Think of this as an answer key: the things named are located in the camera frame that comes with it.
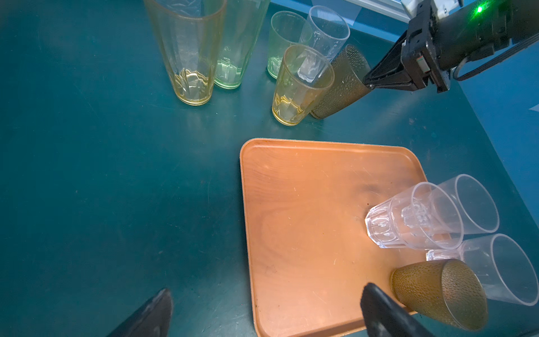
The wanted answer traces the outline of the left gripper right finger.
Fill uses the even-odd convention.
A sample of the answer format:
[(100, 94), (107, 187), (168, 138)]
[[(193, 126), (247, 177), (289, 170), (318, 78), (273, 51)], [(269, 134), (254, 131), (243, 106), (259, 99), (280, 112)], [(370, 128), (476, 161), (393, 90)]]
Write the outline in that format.
[(369, 337), (434, 337), (374, 283), (368, 283), (360, 302)]

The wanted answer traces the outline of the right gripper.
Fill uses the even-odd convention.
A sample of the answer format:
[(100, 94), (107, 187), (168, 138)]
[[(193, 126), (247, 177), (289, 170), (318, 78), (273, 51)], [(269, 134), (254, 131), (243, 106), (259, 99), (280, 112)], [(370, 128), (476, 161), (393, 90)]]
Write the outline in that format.
[(537, 1), (476, 1), (443, 19), (424, 1), (363, 83), (400, 91), (433, 83), (443, 92), (450, 78), (472, 78), (537, 42)]

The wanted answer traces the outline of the small olive textured cup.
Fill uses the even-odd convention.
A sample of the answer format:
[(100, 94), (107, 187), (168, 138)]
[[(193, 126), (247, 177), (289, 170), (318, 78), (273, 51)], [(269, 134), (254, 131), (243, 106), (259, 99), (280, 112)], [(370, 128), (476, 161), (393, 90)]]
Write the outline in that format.
[(487, 295), (463, 261), (406, 265), (392, 272), (390, 284), (395, 298), (419, 314), (466, 331), (480, 331), (487, 325)]

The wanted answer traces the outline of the dark olive textured cup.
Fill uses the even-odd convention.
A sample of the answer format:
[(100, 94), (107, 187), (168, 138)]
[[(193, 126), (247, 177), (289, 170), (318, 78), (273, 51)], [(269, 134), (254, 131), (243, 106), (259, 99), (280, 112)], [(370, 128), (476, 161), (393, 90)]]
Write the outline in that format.
[(359, 51), (348, 44), (332, 61), (335, 79), (331, 88), (312, 109), (316, 119), (325, 119), (341, 111), (371, 92), (363, 80), (371, 67)]

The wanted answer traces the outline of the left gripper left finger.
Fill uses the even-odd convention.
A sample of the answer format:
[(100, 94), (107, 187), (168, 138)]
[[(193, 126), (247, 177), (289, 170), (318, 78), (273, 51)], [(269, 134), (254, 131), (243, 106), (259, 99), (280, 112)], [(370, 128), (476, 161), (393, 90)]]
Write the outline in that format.
[(159, 290), (108, 336), (168, 336), (173, 299), (167, 288)]

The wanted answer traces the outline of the orange plastic tray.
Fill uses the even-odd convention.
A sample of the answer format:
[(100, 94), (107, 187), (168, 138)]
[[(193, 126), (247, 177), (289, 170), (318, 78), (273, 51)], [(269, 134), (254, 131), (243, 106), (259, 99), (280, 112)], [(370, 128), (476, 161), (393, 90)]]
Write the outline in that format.
[(372, 282), (421, 262), (366, 232), (373, 207), (425, 181), (404, 147), (254, 138), (239, 153), (251, 298), (259, 336), (344, 336), (365, 327)]

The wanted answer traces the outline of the clear faceted glass back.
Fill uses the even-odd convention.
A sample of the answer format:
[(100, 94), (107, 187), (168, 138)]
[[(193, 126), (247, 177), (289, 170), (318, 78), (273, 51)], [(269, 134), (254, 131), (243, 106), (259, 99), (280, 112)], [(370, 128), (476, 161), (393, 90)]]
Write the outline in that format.
[(350, 36), (350, 29), (345, 20), (334, 10), (325, 6), (314, 6), (310, 9), (307, 23), (302, 35), (311, 32), (306, 37), (306, 45), (323, 55), (327, 61), (322, 61), (307, 48), (302, 48), (296, 59), (296, 75), (300, 81), (315, 83), (328, 72), (329, 64), (335, 58)]

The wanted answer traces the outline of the clear faceted glass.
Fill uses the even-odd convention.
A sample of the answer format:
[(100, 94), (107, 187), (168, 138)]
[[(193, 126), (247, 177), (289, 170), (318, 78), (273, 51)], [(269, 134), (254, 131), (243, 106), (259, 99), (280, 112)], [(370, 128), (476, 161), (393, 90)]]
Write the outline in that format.
[(479, 279), (488, 299), (534, 306), (538, 277), (522, 247), (505, 234), (468, 239), (457, 249), (433, 249), (427, 261), (458, 259)]
[(368, 236), (382, 249), (456, 249), (464, 237), (456, 203), (429, 182), (372, 207), (365, 223)]
[(315, 83), (328, 72), (329, 64), (335, 58), (350, 36), (350, 29), (345, 20), (334, 10), (325, 6), (314, 6), (310, 9), (307, 23), (302, 35), (311, 32), (306, 37), (306, 45), (323, 55), (327, 61), (322, 61), (307, 48), (302, 48), (296, 59), (296, 75), (300, 81)]
[(488, 190), (474, 177), (460, 174), (438, 185), (459, 210), (464, 234), (491, 234), (500, 226), (500, 216)]

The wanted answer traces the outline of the short yellow glass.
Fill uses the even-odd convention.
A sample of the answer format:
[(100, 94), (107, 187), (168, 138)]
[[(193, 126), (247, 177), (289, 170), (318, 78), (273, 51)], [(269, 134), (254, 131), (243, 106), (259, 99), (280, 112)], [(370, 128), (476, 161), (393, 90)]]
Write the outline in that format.
[(320, 102), (334, 83), (330, 61), (315, 49), (295, 44), (286, 49), (272, 102), (275, 119), (296, 126)]

